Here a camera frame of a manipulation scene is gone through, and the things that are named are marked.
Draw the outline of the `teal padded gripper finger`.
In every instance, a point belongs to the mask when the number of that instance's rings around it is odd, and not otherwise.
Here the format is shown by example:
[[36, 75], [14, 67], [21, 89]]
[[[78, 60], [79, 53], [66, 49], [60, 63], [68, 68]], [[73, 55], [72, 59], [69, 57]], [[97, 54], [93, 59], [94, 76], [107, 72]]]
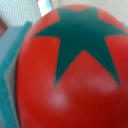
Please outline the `teal padded gripper finger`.
[[0, 128], [20, 128], [16, 107], [19, 50], [32, 23], [7, 29], [0, 39]]

